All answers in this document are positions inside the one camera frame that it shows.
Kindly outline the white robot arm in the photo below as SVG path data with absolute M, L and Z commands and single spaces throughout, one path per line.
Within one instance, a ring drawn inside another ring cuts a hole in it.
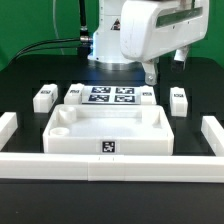
M 185 69 L 190 45 L 206 35 L 209 6 L 209 0 L 99 0 L 88 60 L 108 70 L 141 65 L 154 85 L 160 56 L 174 52 L 172 70 Z

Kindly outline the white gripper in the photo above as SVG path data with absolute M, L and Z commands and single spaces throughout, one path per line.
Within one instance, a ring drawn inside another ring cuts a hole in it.
M 127 0 L 121 12 L 120 47 L 125 58 L 147 62 L 176 50 L 172 69 L 182 72 L 189 44 L 203 39 L 208 28 L 209 0 Z M 145 82 L 156 85 L 157 63 L 143 63 Z

